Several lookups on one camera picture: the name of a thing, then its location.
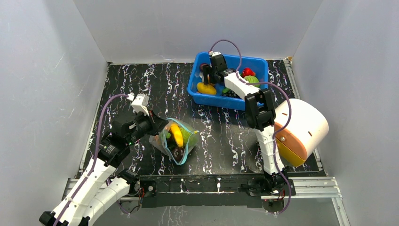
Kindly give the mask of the dark purple toy plum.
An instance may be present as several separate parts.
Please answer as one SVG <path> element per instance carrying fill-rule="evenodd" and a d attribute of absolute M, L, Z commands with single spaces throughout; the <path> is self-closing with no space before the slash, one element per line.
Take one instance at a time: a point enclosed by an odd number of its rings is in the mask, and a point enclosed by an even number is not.
<path fill-rule="evenodd" d="M 176 147 L 172 150 L 172 157 L 176 162 L 180 162 L 184 157 L 185 149 L 183 147 Z"/>

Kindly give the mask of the clear zip top bag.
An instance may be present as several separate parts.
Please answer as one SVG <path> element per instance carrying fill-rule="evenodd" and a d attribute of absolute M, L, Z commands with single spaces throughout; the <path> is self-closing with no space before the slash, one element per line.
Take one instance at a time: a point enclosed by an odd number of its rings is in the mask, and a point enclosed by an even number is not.
<path fill-rule="evenodd" d="M 175 164 L 185 164 L 188 154 L 199 142 L 200 132 L 176 118 L 167 118 L 168 124 L 158 135 L 150 136 L 149 142 L 167 155 Z"/>

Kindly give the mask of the yellow toy banana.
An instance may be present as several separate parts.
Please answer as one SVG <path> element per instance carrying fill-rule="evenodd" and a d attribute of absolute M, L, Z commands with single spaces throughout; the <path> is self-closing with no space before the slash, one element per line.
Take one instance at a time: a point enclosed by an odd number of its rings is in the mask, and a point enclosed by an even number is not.
<path fill-rule="evenodd" d="M 177 146 L 183 147 L 184 146 L 183 134 L 176 123 L 171 124 L 170 131 L 173 134 Z"/>

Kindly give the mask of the green toy cabbage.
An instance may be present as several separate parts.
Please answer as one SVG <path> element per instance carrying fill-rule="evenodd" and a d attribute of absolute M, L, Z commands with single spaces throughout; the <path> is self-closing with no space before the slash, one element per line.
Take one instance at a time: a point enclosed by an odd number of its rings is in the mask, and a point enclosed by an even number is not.
<path fill-rule="evenodd" d="M 198 130 L 190 131 L 184 129 L 183 127 L 180 127 L 179 129 L 183 135 L 183 148 L 187 149 L 193 148 L 198 142 L 197 136 L 199 131 Z"/>

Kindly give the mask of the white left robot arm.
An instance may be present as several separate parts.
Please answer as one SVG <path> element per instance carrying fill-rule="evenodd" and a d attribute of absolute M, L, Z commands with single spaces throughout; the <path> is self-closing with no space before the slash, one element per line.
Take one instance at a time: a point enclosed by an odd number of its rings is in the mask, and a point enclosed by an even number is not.
<path fill-rule="evenodd" d="M 146 135 L 159 134 L 168 120 L 155 115 L 135 113 L 129 120 L 118 118 L 112 122 L 99 143 L 97 157 L 93 157 L 85 172 L 61 203 L 52 211 L 45 211 L 39 218 L 44 226 L 91 226 L 124 195 L 135 196 L 140 192 L 138 175 L 124 169 L 104 189 L 101 186 L 130 153 L 130 145 Z"/>

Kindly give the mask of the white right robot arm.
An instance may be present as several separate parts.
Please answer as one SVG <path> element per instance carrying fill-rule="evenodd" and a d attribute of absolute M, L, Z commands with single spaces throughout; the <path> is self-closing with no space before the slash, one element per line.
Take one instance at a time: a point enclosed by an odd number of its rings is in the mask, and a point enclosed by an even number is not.
<path fill-rule="evenodd" d="M 262 152 L 264 172 L 270 176 L 282 174 L 284 165 L 277 156 L 274 135 L 276 112 L 270 92 L 241 78 L 238 70 L 228 68 L 225 57 L 220 52 L 210 51 L 208 54 L 210 65 L 202 67 L 204 82 L 223 83 L 244 100 L 246 121 L 256 134 Z"/>

